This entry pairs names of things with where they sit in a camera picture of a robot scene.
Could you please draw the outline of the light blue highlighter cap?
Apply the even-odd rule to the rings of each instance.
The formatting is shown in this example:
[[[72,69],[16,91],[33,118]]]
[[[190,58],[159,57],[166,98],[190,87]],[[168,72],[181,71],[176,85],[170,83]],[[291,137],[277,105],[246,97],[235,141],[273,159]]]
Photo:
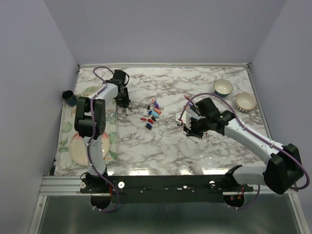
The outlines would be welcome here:
[[[157,118],[159,116],[159,114],[157,112],[155,112],[155,111],[152,111],[151,115],[154,116],[155,118]]]

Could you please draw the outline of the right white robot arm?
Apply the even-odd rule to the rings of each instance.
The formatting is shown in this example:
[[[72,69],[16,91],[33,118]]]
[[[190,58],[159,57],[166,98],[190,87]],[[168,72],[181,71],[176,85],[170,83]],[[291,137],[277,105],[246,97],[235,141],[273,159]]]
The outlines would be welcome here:
[[[225,187],[235,191],[241,185],[265,185],[277,194],[283,194],[304,175],[299,150],[293,144],[283,145],[249,128],[234,111],[220,112],[211,98],[195,104],[197,111],[185,107],[179,116],[188,137],[202,138],[204,132],[214,131],[229,137],[254,153],[263,166],[237,165],[224,179]]]

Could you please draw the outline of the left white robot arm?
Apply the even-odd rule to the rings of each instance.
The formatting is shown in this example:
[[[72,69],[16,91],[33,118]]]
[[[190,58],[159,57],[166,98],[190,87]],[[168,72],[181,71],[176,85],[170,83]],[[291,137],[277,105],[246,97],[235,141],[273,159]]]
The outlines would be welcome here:
[[[102,135],[106,128],[106,104],[115,100],[116,105],[128,109],[130,98],[127,84],[130,76],[122,71],[113,71],[113,77],[104,80],[93,69],[93,74],[103,83],[92,97],[79,97],[76,105],[74,128],[83,139],[88,161],[88,170],[84,183],[86,187],[98,193],[108,186],[114,187],[108,180],[107,166],[102,155]]]

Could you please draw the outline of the blue marker cap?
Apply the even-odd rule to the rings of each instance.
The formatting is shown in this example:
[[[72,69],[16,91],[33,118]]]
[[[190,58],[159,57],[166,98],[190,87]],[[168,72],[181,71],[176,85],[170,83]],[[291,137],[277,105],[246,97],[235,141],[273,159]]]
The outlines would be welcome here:
[[[147,124],[146,124],[146,128],[149,129],[149,130],[151,130],[151,129],[152,129],[151,124],[147,123]]]

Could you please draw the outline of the floral ceramic bowl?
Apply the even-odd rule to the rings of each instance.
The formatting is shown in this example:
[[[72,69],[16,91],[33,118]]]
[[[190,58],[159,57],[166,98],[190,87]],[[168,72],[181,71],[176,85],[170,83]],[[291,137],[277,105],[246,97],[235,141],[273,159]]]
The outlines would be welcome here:
[[[90,86],[90,87],[87,87],[85,88],[80,96],[81,97],[89,97],[89,96],[92,96],[93,94],[97,93],[97,91],[100,89],[100,87],[97,87],[97,86]]]

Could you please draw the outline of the white ceramic bowl blue rim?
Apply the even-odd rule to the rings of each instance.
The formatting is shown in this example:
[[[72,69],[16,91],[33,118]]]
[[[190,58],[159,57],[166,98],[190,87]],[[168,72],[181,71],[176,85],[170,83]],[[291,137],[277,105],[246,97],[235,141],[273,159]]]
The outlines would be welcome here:
[[[227,97],[233,91],[233,85],[225,79],[218,79],[213,84],[214,94],[221,98]]]

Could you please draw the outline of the dark blue metal cup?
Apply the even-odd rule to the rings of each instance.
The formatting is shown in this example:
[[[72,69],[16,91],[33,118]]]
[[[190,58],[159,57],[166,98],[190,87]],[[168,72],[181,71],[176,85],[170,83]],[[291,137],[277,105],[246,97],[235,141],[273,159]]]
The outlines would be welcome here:
[[[77,97],[75,96],[75,94],[71,90],[63,91],[62,92],[62,98],[63,98],[64,102],[68,106],[71,106],[71,107],[76,106],[77,101],[78,101]]]

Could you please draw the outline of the pink ceramic plate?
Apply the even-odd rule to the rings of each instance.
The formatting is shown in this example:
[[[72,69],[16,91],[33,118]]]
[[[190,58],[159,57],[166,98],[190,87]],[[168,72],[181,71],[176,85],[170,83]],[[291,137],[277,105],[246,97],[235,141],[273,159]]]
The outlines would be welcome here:
[[[110,150],[110,140],[107,133],[104,133],[102,135],[101,140],[102,145],[102,154],[104,160],[111,159],[110,156],[108,156],[109,150]],[[87,159],[87,153],[85,149],[84,142],[82,140],[82,137],[78,135],[78,133],[75,133],[74,136],[71,139],[70,147],[69,147],[69,153],[71,156],[71,159],[73,162],[77,163],[81,166],[87,166],[88,165],[88,159]]]

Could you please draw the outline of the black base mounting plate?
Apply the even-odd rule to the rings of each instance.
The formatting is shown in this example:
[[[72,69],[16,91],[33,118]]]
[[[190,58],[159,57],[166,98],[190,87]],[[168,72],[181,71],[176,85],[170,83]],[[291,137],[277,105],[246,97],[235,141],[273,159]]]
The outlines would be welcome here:
[[[121,204],[222,203],[224,193],[251,191],[226,175],[106,175],[104,179],[86,175],[80,184],[82,194],[107,196]]]

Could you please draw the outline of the aluminium frame rail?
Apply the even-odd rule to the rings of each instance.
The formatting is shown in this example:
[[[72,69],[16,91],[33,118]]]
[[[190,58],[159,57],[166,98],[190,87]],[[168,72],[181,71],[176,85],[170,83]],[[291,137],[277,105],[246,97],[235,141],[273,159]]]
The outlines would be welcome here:
[[[80,194],[81,179],[79,176],[44,176],[39,195],[70,196]]]

